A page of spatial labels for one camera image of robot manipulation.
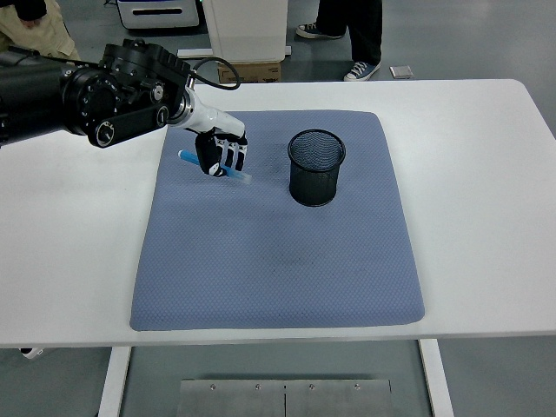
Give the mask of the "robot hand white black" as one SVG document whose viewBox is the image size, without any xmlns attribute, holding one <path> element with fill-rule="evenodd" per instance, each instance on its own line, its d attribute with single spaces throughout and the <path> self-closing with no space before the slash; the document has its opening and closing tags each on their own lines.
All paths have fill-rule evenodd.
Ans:
<svg viewBox="0 0 556 417">
<path fill-rule="evenodd" d="M 242 171 L 248 149 L 243 122 L 216 108 L 196 103 L 184 111 L 176 127 L 196 133 L 195 150 L 204 174 L 225 176 L 234 158 L 235 170 Z"/>
</svg>

